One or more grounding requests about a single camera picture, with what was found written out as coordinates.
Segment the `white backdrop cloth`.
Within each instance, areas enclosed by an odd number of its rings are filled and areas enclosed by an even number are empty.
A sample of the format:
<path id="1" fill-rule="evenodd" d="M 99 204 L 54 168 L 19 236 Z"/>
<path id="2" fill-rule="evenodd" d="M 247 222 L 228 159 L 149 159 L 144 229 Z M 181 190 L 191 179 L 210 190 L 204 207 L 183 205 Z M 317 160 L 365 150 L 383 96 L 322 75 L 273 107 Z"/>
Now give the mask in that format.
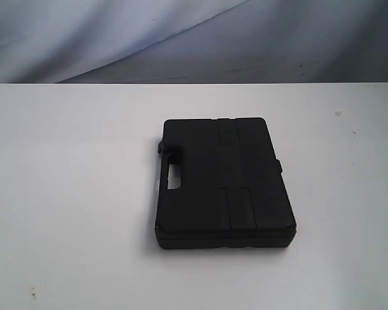
<path id="1" fill-rule="evenodd" d="M 388 1 L 0 1 L 0 83 L 388 82 Z"/>

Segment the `black plastic tool case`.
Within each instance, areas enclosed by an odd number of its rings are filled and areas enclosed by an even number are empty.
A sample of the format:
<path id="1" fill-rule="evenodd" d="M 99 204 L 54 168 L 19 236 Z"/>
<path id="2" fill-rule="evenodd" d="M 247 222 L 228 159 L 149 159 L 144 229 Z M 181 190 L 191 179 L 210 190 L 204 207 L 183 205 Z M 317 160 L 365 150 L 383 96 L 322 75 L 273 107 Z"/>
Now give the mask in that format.
<path id="1" fill-rule="evenodd" d="M 169 119 L 158 151 L 161 248 L 290 245 L 297 223 L 263 118 Z"/>

